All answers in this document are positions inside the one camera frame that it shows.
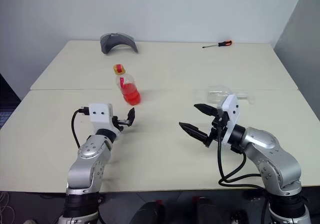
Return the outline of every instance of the white table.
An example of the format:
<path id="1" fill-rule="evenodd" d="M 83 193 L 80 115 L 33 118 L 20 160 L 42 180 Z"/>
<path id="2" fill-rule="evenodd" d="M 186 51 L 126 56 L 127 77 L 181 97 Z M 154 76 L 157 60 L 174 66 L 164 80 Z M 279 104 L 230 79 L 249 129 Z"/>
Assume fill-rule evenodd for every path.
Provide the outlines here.
<path id="1" fill-rule="evenodd" d="M 120 47 L 104 55 L 99 41 L 70 41 L 31 89 L 115 89 L 115 64 L 123 64 L 140 89 L 298 89 L 269 44 L 203 45 L 137 42 L 139 54 Z"/>
<path id="2" fill-rule="evenodd" d="M 216 144 L 208 149 L 178 125 L 183 121 L 209 130 L 212 119 L 193 107 L 204 102 L 204 96 L 193 90 L 154 89 L 141 95 L 135 123 L 114 144 L 101 191 L 223 188 L 218 185 Z M 320 123 L 301 93 L 256 91 L 255 96 L 253 105 L 239 101 L 239 124 L 274 134 L 301 164 L 303 185 L 319 185 Z M 77 155 L 70 120 L 75 109 L 92 102 L 113 103 L 119 117 L 130 109 L 119 90 L 30 91 L 0 130 L 1 190 L 64 192 Z M 92 134 L 89 117 L 77 116 L 75 124 L 84 142 Z M 240 155 L 224 150 L 225 172 L 240 161 Z M 257 169 L 248 160 L 241 173 L 252 172 Z M 247 182 L 262 184 L 259 178 Z"/>

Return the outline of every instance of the gray plastic piece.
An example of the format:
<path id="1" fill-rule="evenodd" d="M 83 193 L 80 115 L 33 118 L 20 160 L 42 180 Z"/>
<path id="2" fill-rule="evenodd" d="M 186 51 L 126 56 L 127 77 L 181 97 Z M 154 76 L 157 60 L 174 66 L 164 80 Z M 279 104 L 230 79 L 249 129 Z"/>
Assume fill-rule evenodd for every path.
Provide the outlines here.
<path id="1" fill-rule="evenodd" d="M 102 35 L 100 37 L 100 44 L 101 51 L 104 54 L 109 53 L 109 51 L 116 45 L 128 45 L 133 48 L 136 53 L 138 53 L 134 38 L 123 33 L 110 33 Z"/>

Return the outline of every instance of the red liquid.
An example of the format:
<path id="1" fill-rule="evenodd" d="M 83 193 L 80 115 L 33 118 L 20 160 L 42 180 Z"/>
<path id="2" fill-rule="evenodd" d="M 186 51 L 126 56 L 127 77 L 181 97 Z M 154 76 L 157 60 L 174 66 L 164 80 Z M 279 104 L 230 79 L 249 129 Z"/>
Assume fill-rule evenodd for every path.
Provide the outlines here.
<path id="1" fill-rule="evenodd" d="M 127 101 L 129 104 L 137 105 L 138 103 L 140 103 L 140 93 L 138 92 L 134 84 L 124 84 L 121 88 L 121 92 L 124 96 L 125 101 Z"/>

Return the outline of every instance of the bottle cap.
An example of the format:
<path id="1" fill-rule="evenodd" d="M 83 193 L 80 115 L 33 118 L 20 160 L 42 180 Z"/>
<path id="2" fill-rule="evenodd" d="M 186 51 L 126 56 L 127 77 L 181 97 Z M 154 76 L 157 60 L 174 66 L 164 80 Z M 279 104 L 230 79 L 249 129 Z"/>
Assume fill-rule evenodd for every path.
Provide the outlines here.
<path id="1" fill-rule="evenodd" d="M 116 75 L 123 75 L 126 72 L 123 65 L 114 65 L 113 70 Z"/>

